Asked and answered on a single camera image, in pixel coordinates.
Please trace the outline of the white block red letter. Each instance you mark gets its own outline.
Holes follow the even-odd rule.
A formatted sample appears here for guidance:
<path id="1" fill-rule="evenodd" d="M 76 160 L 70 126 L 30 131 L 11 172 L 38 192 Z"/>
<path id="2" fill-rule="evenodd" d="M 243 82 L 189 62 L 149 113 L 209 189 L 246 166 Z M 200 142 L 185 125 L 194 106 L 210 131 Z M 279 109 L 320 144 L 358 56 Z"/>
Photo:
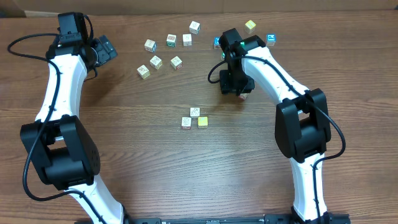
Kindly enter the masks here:
<path id="1" fill-rule="evenodd" d="M 245 100 L 248 97 L 249 93 L 241 93 L 238 97 L 242 100 Z"/>

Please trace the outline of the white block elephant picture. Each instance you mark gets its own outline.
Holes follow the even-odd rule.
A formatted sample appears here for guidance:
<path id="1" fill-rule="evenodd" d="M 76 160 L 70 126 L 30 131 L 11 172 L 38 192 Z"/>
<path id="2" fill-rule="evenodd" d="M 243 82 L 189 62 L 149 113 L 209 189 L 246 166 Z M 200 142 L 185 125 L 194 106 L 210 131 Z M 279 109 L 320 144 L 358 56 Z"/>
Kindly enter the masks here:
<path id="1" fill-rule="evenodd" d="M 190 117 L 198 118 L 200 116 L 200 108 L 190 108 Z"/>

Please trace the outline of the yellow K block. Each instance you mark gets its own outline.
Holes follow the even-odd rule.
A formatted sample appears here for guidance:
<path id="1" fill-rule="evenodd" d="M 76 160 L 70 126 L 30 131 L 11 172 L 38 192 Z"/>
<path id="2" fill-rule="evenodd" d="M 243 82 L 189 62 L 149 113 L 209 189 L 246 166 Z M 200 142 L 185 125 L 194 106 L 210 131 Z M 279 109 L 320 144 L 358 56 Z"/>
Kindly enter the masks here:
<path id="1" fill-rule="evenodd" d="M 200 129 L 206 129 L 208 127 L 208 118 L 206 116 L 198 117 L 198 127 Z"/>

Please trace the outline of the white block red trim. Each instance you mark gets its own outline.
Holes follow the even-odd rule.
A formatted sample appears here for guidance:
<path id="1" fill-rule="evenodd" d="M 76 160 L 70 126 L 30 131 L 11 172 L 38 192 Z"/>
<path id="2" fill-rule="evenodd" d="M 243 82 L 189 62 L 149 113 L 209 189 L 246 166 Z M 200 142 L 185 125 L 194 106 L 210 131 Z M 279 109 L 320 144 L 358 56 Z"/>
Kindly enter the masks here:
<path id="1" fill-rule="evenodd" d="M 192 118 L 191 117 L 182 117 L 181 128 L 182 129 L 191 129 L 192 128 Z"/>

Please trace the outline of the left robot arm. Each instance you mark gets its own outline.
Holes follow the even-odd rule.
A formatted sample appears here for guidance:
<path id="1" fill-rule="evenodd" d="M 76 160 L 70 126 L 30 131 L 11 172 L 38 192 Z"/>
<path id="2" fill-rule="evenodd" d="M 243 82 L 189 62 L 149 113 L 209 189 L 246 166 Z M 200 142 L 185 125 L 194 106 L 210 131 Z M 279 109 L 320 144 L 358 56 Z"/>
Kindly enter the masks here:
<path id="1" fill-rule="evenodd" d="M 117 52 L 106 36 L 93 37 L 88 16 L 63 13 L 58 22 L 58 32 L 43 58 L 49 65 L 43 105 L 35 121 L 22 125 L 20 131 L 28 153 L 22 186 L 36 201 L 70 195 L 90 216 L 90 223 L 129 223 L 124 206 L 100 176 L 98 148 L 79 119 L 88 72 L 114 59 Z"/>

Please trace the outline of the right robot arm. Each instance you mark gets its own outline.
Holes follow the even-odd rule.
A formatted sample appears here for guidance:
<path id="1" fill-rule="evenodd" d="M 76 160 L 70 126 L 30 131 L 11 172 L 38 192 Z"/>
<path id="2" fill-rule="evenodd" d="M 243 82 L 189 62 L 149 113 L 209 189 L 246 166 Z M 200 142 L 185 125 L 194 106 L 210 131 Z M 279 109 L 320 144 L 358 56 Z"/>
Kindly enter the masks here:
<path id="1" fill-rule="evenodd" d="M 329 223 L 322 187 L 322 159 L 331 139 L 325 94 L 295 81 L 257 35 L 243 39 L 230 29 L 219 43 L 228 65 L 220 71 L 221 92 L 239 96 L 259 85 L 276 106 L 275 141 L 292 166 L 295 221 Z"/>

